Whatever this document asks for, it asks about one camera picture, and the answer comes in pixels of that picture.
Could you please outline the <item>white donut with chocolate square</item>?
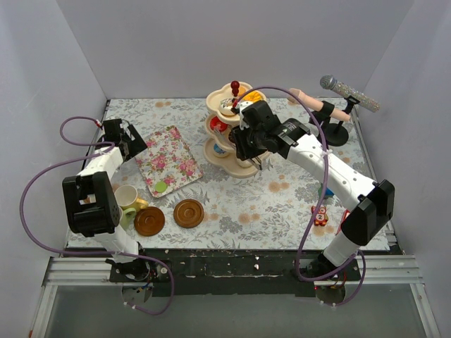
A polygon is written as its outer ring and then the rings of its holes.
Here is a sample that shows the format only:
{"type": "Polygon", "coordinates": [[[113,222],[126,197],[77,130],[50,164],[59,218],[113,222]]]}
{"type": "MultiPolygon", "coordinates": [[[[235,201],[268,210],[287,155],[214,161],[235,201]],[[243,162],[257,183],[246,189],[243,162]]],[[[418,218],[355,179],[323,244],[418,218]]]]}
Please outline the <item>white donut with chocolate square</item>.
{"type": "Polygon", "coordinates": [[[219,104],[219,112],[224,116],[234,116],[237,114],[236,107],[234,106],[236,99],[228,98],[221,100],[219,104]]]}

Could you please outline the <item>cream three-tier dessert stand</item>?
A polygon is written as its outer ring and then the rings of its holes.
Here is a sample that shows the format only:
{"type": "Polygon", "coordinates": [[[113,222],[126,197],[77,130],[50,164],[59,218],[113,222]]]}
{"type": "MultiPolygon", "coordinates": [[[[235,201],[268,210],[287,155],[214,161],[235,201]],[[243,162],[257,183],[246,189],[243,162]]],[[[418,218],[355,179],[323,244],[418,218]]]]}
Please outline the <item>cream three-tier dessert stand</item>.
{"type": "Polygon", "coordinates": [[[234,81],[213,91],[206,98],[209,116],[204,129],[209,138],[204,144],[204,157],[209,163],[239,179],[256,175],[270,156],[266,152],[251,161],[241,161],[236,155],[231,131],[240,124],[240,116],[232,113],[230,108],[234,99],[251,88],[246,82],[234,81]]]}

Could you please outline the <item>metal serving tongs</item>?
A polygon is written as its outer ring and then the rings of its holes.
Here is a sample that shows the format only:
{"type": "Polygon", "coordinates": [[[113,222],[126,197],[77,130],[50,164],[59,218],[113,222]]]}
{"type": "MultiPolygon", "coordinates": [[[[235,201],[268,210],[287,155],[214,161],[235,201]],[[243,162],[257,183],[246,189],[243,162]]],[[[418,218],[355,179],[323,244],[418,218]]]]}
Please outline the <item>metal serving tongs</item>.
{"type": "Polygon", "coordinates": [[[260,158],[265,153],[263,149],[259,149],[251,140],[251,132],[249,130],[241,130],[239,127],[228,128],[223,133],[214,132],[214,135],[222,142],[229,143],[230,147],[235,150],[235,155],[240,160],[248,160],[257,170],[262,170],[263,160],[260,158]],[[228,131],[232,130],[235,144],[228,141],[228,131]]]}

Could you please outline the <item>green round biscuit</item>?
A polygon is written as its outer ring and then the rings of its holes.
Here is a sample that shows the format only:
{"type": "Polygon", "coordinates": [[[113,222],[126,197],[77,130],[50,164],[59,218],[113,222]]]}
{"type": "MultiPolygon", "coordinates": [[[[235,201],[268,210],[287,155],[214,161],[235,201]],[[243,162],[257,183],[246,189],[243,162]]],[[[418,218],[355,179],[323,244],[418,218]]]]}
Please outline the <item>green round biscuit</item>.
{"type": "Polygon", "coordinates": [[[154,185],[154,189],[158,193],[163,193],[168,189],[168,186],[164,181],[160,181],[154,185]]]}

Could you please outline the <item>floral serving tray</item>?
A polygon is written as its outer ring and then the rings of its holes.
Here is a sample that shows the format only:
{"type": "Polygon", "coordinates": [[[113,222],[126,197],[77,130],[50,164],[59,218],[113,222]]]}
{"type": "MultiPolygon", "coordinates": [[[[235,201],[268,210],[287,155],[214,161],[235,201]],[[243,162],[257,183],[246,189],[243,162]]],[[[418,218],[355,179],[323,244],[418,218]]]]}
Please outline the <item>floral serving tray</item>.
{"type": "Polygon", "coordinates": [[[202,169],[176,126],[151,133],[145,142],[147,149],[136,155],[135,160],[154,198],[163,197],[202,178],[202,169]],[[160,181],[168,186],[163,193],[154,189],[160,181]]]}

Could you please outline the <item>blue glazed donut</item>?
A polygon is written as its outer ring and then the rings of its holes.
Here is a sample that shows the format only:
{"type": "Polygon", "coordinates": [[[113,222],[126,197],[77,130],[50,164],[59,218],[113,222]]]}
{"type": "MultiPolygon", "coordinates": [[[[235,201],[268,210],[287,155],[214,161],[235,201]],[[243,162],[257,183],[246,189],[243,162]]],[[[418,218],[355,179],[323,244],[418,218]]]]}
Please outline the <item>blue glazed donut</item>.
{"type": "Polygon", "coordinates": [[[213,154],[214,156],[218,158],[225,158],[229,155],[229,153],[225,150],[223,150],[219,145],[214,144],[213,145],[213,154]]]}

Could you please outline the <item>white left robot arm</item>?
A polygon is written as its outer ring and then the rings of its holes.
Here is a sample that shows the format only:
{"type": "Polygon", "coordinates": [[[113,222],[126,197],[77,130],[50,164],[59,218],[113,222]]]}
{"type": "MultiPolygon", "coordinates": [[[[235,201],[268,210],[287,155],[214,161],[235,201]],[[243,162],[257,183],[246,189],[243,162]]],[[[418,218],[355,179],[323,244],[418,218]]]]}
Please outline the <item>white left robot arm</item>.
{"type": "Polygon", "coordinates": [[[71,232],[92,238],[112,255],[112,263],[125,265],[136,282],[149,276],[150,265],[136,257],[140,245],[120,226],[121,208],[116,201],[111,178],[120,166],[147,146],[137,130],[122,119],[98,122],[103,142],[78,174],[62,182],[66,215],[71,232]]]}

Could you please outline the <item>red glazed donut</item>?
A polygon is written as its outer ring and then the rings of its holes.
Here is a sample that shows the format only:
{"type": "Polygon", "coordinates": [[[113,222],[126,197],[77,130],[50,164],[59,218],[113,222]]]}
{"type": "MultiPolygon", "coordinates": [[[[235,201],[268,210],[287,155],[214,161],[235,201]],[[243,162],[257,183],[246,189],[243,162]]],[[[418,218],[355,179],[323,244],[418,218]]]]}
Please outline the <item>red glazed donut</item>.
{"type": "Polygon", "coordinates": [[[222,122],[217,116],[214,116],[210,120],[209,127],[213,132],[223,133],[227,130],[228,124],[222,122]]]}

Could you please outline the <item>yellow glazed donut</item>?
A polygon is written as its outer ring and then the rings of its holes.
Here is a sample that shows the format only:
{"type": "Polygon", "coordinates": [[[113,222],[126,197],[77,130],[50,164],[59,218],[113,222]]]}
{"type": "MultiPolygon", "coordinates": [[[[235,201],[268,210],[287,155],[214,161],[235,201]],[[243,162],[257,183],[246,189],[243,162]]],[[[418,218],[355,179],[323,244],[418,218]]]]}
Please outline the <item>yellow glazed donut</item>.
{"type": "Polygon", "coordinates": [[[262,96],[261,92],[253,91],[253,92],[250,92],[247,95],[245,95],[243,97],[243,100],[255,103],[255,102],[258,102],[258,101],[263,101],[264,97],[262,96]]]}

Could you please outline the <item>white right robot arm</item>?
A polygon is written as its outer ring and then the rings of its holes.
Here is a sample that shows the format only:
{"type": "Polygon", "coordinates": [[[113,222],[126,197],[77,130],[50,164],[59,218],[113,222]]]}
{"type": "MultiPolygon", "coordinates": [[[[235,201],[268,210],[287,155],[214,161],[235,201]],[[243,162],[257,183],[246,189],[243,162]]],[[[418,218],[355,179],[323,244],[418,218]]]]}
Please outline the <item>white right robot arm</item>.
{"type": "Polygon", "coordinates": [[[327,280],[338,278],[344,262],[361,246],[366,246],[392,218],[395,188],[387,180],[376,182],[332,153],[300,121],[282,123],[265,101],[238,104],[240,124],[232,129],[236,154],[251,161],[271,152],[305,169],[325,184],[350,212],[341,231],[319,259],[320,274],[327,280]]]}

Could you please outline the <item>chocolate sprinkled donut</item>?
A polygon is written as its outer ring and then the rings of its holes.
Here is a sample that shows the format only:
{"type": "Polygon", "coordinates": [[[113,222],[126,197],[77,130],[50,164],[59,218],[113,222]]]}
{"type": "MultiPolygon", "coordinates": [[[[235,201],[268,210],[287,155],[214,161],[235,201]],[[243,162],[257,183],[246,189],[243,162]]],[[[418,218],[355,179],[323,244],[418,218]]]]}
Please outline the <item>chocolate sprinkled donut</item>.
{"type": "Polygon", "coordinates": [[[229,141],[231,144],[235,144],[235,139],[234,139],[234,136],[233,136],[233,134],[232,134],[232,130],[229,130],[229,131],[228,131],[228,141],[229,141]]]}

